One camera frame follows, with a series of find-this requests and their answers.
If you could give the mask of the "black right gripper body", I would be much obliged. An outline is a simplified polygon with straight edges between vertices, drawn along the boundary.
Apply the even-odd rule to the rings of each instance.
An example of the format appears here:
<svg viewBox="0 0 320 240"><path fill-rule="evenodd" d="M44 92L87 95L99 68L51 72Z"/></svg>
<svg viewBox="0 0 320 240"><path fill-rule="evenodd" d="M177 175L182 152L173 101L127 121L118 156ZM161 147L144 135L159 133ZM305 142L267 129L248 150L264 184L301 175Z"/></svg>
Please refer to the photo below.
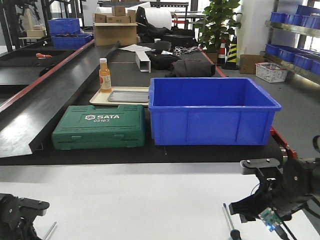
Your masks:
<svg viewBox="0 0 320 240"><path fill-rule="evenodd" d="M283 221L306 209L307 201L320 195L320 159L288 159L280 163L275 158L242 160L244 175L255 175L258 189L250 196L229 204L231 215L241 221L255 221L267 208Z"/></svg>

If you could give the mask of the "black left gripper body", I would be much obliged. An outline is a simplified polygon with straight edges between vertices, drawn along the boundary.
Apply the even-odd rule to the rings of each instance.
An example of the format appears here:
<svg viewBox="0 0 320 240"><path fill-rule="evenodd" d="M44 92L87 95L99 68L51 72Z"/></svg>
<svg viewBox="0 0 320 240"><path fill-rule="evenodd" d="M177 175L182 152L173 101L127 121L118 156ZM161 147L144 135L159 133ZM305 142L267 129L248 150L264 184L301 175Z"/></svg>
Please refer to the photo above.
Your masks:
<svg viewBox="0 0 320 240"><path fill-rule="evenodd" d="M0 238L2 240L38 240L34 228L37 216L44 216L50 203L25 197L0 194Z"/></svg>

